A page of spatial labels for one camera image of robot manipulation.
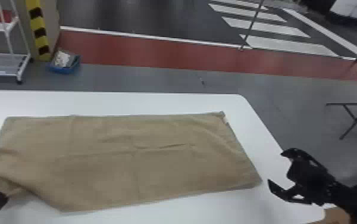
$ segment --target blue tray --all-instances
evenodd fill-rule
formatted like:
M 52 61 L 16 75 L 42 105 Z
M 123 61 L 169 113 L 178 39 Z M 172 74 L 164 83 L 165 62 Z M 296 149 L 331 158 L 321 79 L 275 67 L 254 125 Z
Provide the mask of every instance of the blue tray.
M 72 74 L 74 72 L 74 70 L 79 66 L 80 61 L 81 61 L 81 56 L 77 56 L 76 60 L 74 61 L 74 63 L 71 65 L 71 67 L 66 68 L 66 67 L 55 67 L 52 66 L 51 64 L 49 64 L 49 69 L 50 71 L 53 71 L 55 73 L 59 73 L 59 74 Z

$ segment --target gray floor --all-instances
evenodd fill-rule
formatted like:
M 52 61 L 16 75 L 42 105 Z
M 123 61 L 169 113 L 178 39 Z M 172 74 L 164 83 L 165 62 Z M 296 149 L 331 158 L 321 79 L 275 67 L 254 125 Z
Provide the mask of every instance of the gray floor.
M 25 75 L 24 85 L 3 80 L 0 89 L 240 94 L 283 149 L 304 149 L 342 182 L 357 183 L 357 127 L 340 141 L 351 120 L 343 109 L 324 106 L 357 102 L 354 81 L 90 64 L 60 75 L 45 63 L 29 65 Z

